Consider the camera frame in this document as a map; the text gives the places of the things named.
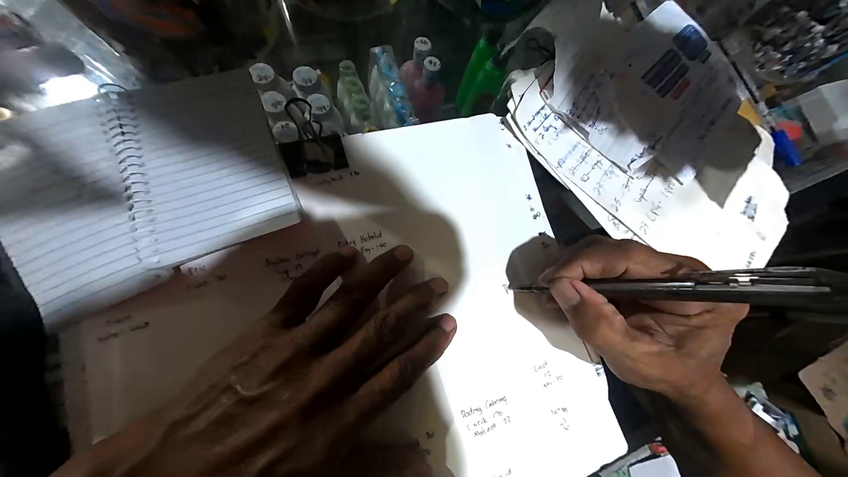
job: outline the pink bottle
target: pink bottle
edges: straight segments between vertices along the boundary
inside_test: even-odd
[[[412,85],[410,101],[421,123],[438,121],[444,104],[444,86],[438,81],[442,62],[435,56],[424,60],[421,78]]]
[[[400,82],[404,83],[406,91],[412,90],[412,85],[421,78],[424,73],[424,58],[430,56],[432,43],[424,36],[416,38],[416,44],[412,50],[412,59],[400,67]]]

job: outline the white bottle cap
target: white bottle cap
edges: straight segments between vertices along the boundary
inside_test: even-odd
[[[269,113],[285,111],[286,102],[286,97],[276,91],[262,93],[262,107]]]
[[[254,78],[254,83],[258,85],[267,85],[274,81],[276,73],[274,69],[265,63],[257,63],[250,67],[250,75]]]
[[[278,143],[293,143],[300,139],[298,127],[291,121],[280,121],[271,128]]]
[[[424,70],[431,71],[432,73],[438,73],[439,70],[442,69],[442,62],[438,60],[435,56],[428,56],[427,59],[424,60]]]
[[[412,59],[420,64],[421,61],[424,61],[424,58],[430,56],[430,52],[432,51],[432,43],[425,36],[419,36],[416,38],[415,46],[412,49]]]
[[[318,73],[309,66],[298,66],[292,73],[294,85],[306,94],[312,94],[318,91]]]
[[[442,69],[442,62],[435,56],[428,56],[424,60],[424,73],[421,79],[427,86],[433,86],[438,83],[438,71]]]
[[[318,121],[323,121],[332,116],[332,105],[327,96],[312,94],[306,100],[312,105],[312,114]]]

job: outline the metal spiral binding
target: metal spiral binding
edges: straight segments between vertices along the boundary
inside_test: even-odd
[[[141,261],[156,265],[156,217],[150,198],[140,126],[131,95],[119,95],[126,88],[115,84],[100,85],[103,110],[100,126],[112,152],[118,158],[118,172],[124,185],[124,200],[131,222],[132,239]]]

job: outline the open notebook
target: open notebook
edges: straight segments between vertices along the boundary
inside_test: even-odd
[[[505,288],[532,282],[559,253],[521,144],[493,115],[343,143],[349,170],[294,181],[301,223],[186,263],[167,285],[61,335],[75,448],[173,396],[318,257],[408,244],[416,258],[382,299],[445,277],[458,329],[372,436],[418,440],[437,476],[584,477],[623,454],[603,368],[540,296]]]
[[[238,70],[0,124],[0,242],[45,322],[298,222],[266,122]]]

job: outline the spiral notebook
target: spiral notebook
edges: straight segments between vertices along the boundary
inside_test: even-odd
[[[48,325],[297,222],[246,70],[0,124],[0,242]]]

